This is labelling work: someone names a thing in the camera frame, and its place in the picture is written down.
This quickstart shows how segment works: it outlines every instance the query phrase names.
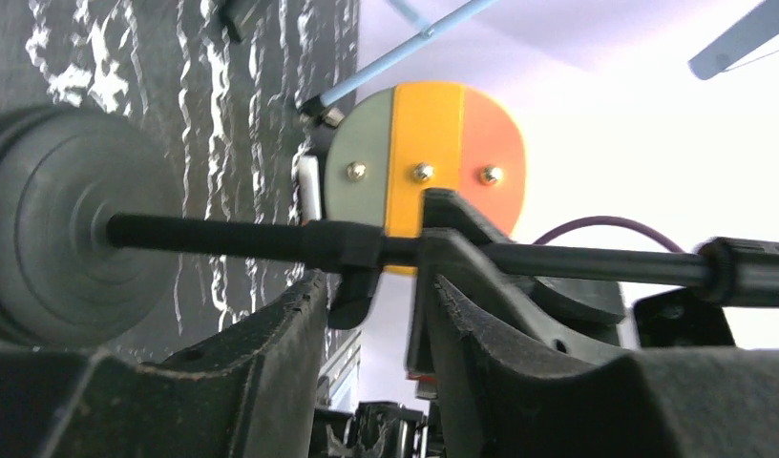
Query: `wire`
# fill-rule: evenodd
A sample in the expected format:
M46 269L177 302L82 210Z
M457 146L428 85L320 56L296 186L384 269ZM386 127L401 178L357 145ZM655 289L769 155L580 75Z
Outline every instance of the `wire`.
M766 54L759 55L758 57L755 57L754 59L749 60L748 62L744 62L743 64L739 64L739 65L736 65L736 66L733 66L733 67L726 68L726 69L722 70L722 73L727 73L727 72L732 72L733 70L738 70L741 67L746 67L749 64L754 64L755 62L757 62L759 60L766 59L767 57L772 57L773 55L775 55L777 53L779 53L779 50L775 50L775 51L772 51L772 52L767 52Z
M621 227L623 229L629 229L656 241L671 253L684 253L684 250L681 246L674 243L673 240L664 236L656 229L648 227L641 222L634 221L633 219L605 216L586 217L563 223L559 227L539 237L536 241L533 242L533 245L546 245L547 243L563 236L564 234L591 226L614 226Z

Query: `gray panel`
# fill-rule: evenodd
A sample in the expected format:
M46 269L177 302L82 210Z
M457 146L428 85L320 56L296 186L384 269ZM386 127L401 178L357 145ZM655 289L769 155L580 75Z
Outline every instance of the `gray panel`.
M393 94L394 89L386 89L366 98L336 130L325 168L329 219L384 225ZM347 177L351 162L367 165L367 173L359 181Z

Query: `black metal bar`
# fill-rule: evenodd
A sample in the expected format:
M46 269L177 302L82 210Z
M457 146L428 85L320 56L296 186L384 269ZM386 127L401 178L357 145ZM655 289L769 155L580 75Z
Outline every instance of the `black metal bar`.
M120 248L285 261L304 258L302 226L114 215L106 232L109 242Z
M699 255L489 243L480 247L511 275L704 287L710 269Z

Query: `yellow stripe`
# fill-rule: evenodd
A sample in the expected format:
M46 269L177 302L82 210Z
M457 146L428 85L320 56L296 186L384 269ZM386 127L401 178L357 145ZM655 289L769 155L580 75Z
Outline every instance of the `yellow stripe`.
M457 189L464 98L464 87L454 83L411 83L395 88L385 219L388 235L417 237L423 191L431 187ZM412 178L412 171L422 162L434 168L433 178L426 183ZM414 273L414 269L403 267L387 270Z

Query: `black marble floor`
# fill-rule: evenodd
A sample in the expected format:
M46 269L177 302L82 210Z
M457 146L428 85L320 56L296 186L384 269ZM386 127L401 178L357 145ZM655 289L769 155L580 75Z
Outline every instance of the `black marble floor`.
M311 147L296 105L355 70L358 1L258 3L255 36L233 44L213 0L0 0L0 112L51 101L123 114L165 146L185 216L296 223L296 163ZM161 360L302 273L183 256L172 294L109 348Z

